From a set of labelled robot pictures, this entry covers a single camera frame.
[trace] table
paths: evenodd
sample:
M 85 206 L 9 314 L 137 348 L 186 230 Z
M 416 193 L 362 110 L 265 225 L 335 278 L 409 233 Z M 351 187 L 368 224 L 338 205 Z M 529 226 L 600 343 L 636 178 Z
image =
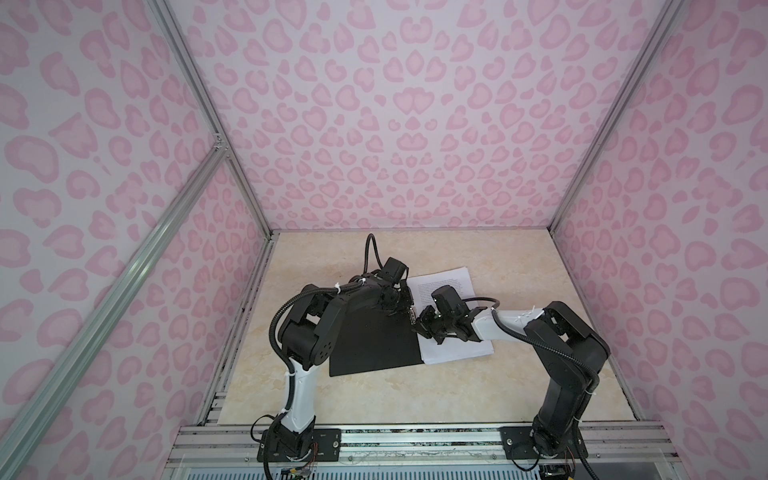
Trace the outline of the table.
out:
M 267 339 L 272 316 L 307 283 L 332 286 L 361 273 L 367 234 L 279 235 L 240 344 L 220 425 L 248 425 L 262 414 L 280 411 L 286 369 Z M 410 267 L 411 276 L 466 266 L 475 293 L 499 299 L 503 310 L 560 300 L 588 321 L 546 230 L 398 230 L 376 232 L 376 240 L 382 262 L 395 257 Z M 476 359 L 333 378 L 325 362 L 315 399 L 317 422 L 530 422 L 541 407 L 549 376 L 527 344 L 496 340 L 494 350 Z M 634 420 L 608 364 L 600 377 L 583 420 Z

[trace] wall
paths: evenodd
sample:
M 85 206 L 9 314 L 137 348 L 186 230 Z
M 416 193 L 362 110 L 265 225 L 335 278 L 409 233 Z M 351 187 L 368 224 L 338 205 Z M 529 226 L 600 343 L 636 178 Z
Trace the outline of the wall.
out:
M 222 165 L 19 480 L 157 478 L 200 408 L 262 242 Z
M 0 8 L 2 435 L 212 138 L 141 0 Z
M 694 480 L 768 472 L 766 24 L 693 2 L 555 237 Z
M 661 0 L 170 2 L 272 227 L 547 225 Z

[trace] metal bracket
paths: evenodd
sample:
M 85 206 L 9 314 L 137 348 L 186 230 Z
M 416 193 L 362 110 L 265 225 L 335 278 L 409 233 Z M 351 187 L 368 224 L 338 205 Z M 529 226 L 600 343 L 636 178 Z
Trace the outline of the metal bracket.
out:
M 315 462 L 338 462 L 339 452 L 341 451 L 341 430 L 340 429 L 314 429 L 312 431 L 312 443 L 317 444 L 317 455 Z M 257 460 L 263 461 L 264 444 L 259 444 L 259 454 Z M 270 462 L 293 462 L 285 452 L 281 452 L 279 449 L 277 452 L 270 454 Z
M 531 427 L 501 427 L 498 432 L 502 436 L 502 448 L 507 460 L 535 460 L 539 457 L 539 454 L 533 448 L 533 439 L 531 438 Z M 578 434 L 578 441 L 581 444 L 581 451 L 584 456 L 589 458 L 589 452 L 584 444 L 584 439 L 581 437 L 581 432 Z M 574 447 L 573 440 L 568 436 L 566 441 L 568 448 L 573 452 L 574 457 L 576 455 L 576 448 Z M 565 459 L 570 458 L 566 452 L 558 455 L 555 458 Z

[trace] white paper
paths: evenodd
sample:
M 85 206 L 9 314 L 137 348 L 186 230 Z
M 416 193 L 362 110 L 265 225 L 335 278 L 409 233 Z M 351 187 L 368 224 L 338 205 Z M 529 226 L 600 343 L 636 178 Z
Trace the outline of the white paper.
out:
M 455 288 L 461 298 L 475 296 L 469 270 L 465 266 L 432 275 L 413 276 L 408 278 L 408 287 L 413 295 L 413 308 L 417 316 L 428 305 L 435 306 L 432 292 L 443 285 Z M 476 302 L 470 302 L 468 305 L 469 308 L 473 308 Z M 421 335 L 419 335 L 419 348 L 422 351 L 422 360 L 427 365 L 471 359 L 493 353 L 493 344 L 489 341 L 462 342 L 460 339 L 445 339 L 442 345 L 438 345 L 435 339 L 426 339 Z

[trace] pink wallpaper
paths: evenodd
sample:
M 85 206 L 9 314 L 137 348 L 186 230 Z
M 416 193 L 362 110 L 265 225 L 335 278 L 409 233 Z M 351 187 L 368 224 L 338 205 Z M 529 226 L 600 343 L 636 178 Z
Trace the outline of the pink wallpaper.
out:
M 0 12 L 2 435 L 212 139 L 141 0 Z
M 555 238 L 692 480 L 768 472 L 766 25 L 692 3 Z
M 272 227 L 547 225 L 661 0 L 173 0 Z
M 261 243 L 222 165 L 19 480 L 159 476 L 197 414 Z

